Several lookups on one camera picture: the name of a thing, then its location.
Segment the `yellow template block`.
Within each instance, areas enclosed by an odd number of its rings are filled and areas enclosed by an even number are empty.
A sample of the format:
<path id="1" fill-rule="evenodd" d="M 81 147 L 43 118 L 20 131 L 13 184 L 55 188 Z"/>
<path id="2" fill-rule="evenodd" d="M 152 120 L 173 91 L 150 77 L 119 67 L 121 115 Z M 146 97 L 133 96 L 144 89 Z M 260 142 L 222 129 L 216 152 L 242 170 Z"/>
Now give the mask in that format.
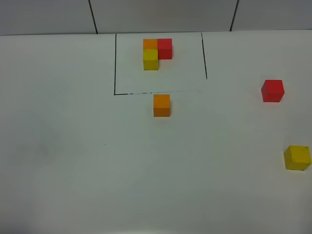
<path id="1" fill-rule="evenodd" d="M 158 70 L 158 50 L 144 49 L 143 50 L 143 69 Z"/>

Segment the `orange template block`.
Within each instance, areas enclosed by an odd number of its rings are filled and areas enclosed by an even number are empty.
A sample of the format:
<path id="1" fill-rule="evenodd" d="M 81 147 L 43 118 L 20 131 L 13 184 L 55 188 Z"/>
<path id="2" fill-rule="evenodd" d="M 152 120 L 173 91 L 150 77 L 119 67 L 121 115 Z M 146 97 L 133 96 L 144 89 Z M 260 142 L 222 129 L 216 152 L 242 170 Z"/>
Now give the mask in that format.
<path id="1" fill-rule="evenodd" d="M 144 39 L 143 40 L 143 50 L 158 49 L 157 39 Z"/>

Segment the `red template block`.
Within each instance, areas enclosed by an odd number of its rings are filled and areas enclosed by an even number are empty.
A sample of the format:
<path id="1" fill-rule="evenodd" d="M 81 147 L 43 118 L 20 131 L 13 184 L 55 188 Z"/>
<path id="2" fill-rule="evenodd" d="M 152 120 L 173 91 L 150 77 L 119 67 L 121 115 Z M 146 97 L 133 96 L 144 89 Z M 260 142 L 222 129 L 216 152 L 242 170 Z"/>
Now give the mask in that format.
<path id="1" fill-rule="evenodd" d="M 158 39 L 158 59 L 172 59 L 173 58 L 173 43 L 172 39 Z"/>

